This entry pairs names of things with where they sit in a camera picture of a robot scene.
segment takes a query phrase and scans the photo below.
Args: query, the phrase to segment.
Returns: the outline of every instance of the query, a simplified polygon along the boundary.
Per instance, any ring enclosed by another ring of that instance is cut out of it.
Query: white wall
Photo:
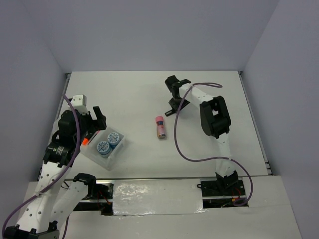
[[[278,0],[22,0],[65,72],[243,70]]]
[[[21,2],[0,0],[0,32],[2,225],[36,179],[65,77]]]
[[[280,0],[243,75],[303,239],[318,238],[319,1]]]

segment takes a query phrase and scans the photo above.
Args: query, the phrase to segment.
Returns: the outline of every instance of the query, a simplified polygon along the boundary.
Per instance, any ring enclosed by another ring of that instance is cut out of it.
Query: white table
[[[301,239],[281,177],[253,177],[253,182],[254,194],[249,207],[216,208],[186,215],[126,217],[100,216],[97,211],[72,212],[66,238]],[[29,183],[25,200],[33,194],[36,184]],[[244,186],[249,193],[247,178]]]
[[[72,72],[66,95],[87,96],[87,108],[99,106],[110,125],[124,133],[127,147],[119,155],[116,167],[107,171],[84,155],[79,155],[67,178],[84,172],[97,178],[175,178],[215,176],[215,162],[192,163],[178,154],[173,142],[175,115],[164,117],[168,138],[156,137],[155,117],[170,110],[172,95],[164,81],[176,75],[180,80],[216,82],[223,88],[201,87],[214,96],[223,96],[232,120],[230,148],[252,176],[268,175],[249,107],[237,71],[134,71]],[[67,109],[64,102],[61,112]],[[200,125],[199,110],[188,105],[180,114],[177,136],[179,146],[191,158],[219,156],[217,144],[211,144]],[[237,169],[240,176],[245,176]]]

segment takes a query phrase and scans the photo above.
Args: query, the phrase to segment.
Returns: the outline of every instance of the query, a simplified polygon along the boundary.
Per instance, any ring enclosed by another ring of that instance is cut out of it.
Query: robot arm
[[[192,87],[192,83],[189,80],[179,81],[176,76],[170,76],[165,84],[173,96],[169,101],[172,109],[165,113],[166,116],[170,116],[177,112],[181,96],[183,97]],[[201,126],[205,134],[209,136],[209,140],[218,144],[222,156],[230,158],[228,133],[231,120],[224,98],[211,96],[197,87],[192,87],[185,98],[182,109],[190,103],[199,109]],[[228,188],[238,181],[234,164],[228,160],[216,160],[216,177],[221,189]]]
[[[70,99],[80,125],[80,142],[87,135],[106,129],[106,117],[99,107],[93,107],[97,119],[93,120],[86,109],[86,97],[77,95]],[[67,175],[66,172],[45,193],[41,191],[57,180],[61,172],[69,164],[76,148],[75,118],[70,110],[61,115],[58,122],[59,130],[52,136],[43,158],[42,172],[35,189],[37,197],[27,205],[16,226],[7,227],[4,232],[6,239],[56,239],[59,229],[74,207],[85,196],[92,193],[96,184],[94,176],[80,173],[62,198],[55,203],[61,185]]]

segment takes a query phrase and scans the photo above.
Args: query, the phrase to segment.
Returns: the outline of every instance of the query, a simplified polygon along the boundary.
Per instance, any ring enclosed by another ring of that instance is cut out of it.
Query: clear tape
[[[199,179],[116,181],[114,215],[202,213]]]

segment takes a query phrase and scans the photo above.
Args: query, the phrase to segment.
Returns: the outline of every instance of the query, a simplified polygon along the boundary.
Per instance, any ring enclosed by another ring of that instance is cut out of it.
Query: plastic box
[[[118,145],[113,149],[112,153],[109,157],[104,158],[96,149],[96,146],[101,141],[108,141],[108,135],[112,132],[116,132],[119,134],[121,141]],[[105,130],[100,131],[88,145],[81,145],[81,153],[91,159],[92,161],[96,162],[100,166],[104,167],[107,170],[111,170],[114,164],[117,161],[117,155],[121,150],[123,150],[125,146],[125,136],[120,133],[118,130],[107,126]]]

